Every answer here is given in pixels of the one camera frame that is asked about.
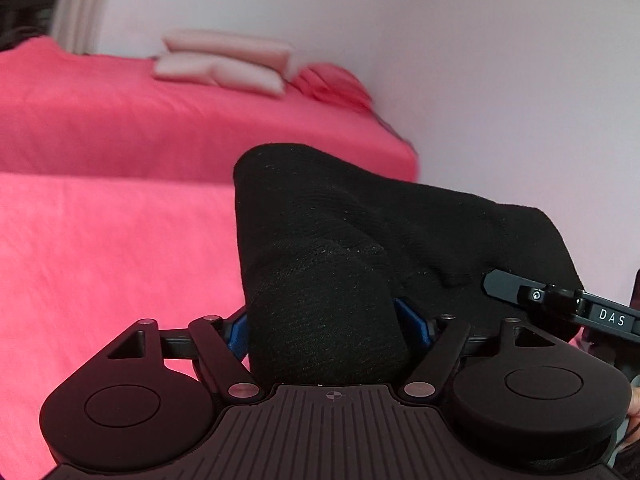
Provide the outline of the upper pale pink pillow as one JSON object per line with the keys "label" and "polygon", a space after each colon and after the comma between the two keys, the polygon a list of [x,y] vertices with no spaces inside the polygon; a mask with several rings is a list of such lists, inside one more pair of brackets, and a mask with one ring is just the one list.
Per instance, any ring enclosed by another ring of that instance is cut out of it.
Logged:
{"label": "upper pale pink pillow", "polygon": [[166,32],[163,43],[169,52],[220,55],[252,63],[284,75],[293,48],[286,42],[208,29],[176,29]]}

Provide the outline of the far bed pink sheet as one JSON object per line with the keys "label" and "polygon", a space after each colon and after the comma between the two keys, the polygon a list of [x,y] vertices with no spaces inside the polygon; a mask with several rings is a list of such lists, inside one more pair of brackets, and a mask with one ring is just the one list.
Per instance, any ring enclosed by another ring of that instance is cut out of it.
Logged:
{"label": "far bed pink sheet", "polygon": [[384,177],[418,176],[416,152],[371,113],[293,87],[273,99],[159,81],[152,67],[70,54],[48,37],[2,52],[2,170],[228,183],[254,146],[299,143]]}

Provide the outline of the pale pink pillow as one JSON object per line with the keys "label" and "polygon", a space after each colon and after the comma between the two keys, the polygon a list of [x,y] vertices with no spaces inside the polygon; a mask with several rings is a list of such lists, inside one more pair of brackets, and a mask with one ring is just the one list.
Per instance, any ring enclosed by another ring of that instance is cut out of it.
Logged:
{"label": "pale pink pillow", "polygon": [[220,55],[252,63],[284,75],[293,48],[286,42],[208,29],[176,29],[166,32],[163,43],[169,52]]}
{"label": "pale pink pillow", "polygon": [[285,81],[275,70],[214,54],[165,54],[155,61],[152,75],[158,80],[204,84],[275,98],[285,95]]}

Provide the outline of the lower pale pink pillow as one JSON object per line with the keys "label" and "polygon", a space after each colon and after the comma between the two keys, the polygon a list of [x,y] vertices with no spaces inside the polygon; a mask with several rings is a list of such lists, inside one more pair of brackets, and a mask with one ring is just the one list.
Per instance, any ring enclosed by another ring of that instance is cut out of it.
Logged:
{"label": "lower pale pink pillow", "polygon": [[158,80],[204,84],[275,98],[285,95],[285,81],[275,70],[214,54],[165,54],[155,61],[152,75]]}

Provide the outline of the floral white curtain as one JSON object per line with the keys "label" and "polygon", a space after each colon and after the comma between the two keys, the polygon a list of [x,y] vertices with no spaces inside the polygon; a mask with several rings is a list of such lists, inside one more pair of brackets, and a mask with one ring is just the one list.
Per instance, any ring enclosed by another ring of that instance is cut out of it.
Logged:
{"label": "floral white curtain", "polygon": [[93,53],[105,3],[106,0],[56,0],[50,36],[67,52]]}

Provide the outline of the near bed pink blanket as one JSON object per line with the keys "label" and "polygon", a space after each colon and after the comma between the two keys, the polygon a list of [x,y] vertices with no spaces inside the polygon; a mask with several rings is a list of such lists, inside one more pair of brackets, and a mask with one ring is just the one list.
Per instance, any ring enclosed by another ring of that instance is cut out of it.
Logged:
{"label": "near bed pink blanket", "polygon": [[3,477],[52,468],[42,402],[132,322],[243,303],[233,202],[228,184],[2,176]]}

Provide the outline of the black pants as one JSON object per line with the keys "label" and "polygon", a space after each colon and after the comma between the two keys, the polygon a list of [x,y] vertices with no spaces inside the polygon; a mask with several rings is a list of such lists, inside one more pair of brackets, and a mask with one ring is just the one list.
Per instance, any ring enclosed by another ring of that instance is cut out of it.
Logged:
{"label": "black pants", "polygon": [[233,170],[248,356],[266,384],[384,384],[420,360],[398,320],[450,313],[495,330],[484,294],[506,271],[578,289],[540,210],[387,179],[302,144],[252,148]]}

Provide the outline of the folded pink blanket stack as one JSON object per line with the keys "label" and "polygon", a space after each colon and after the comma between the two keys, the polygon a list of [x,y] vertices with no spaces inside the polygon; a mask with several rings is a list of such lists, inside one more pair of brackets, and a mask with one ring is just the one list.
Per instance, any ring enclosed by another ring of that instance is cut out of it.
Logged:
{"label": "folded pink blanket stack", "polygon": [[372,98],[367,88],[348,70],[331,63],[308,64],[291,84],[304,96],[354,112],[371,113]]}

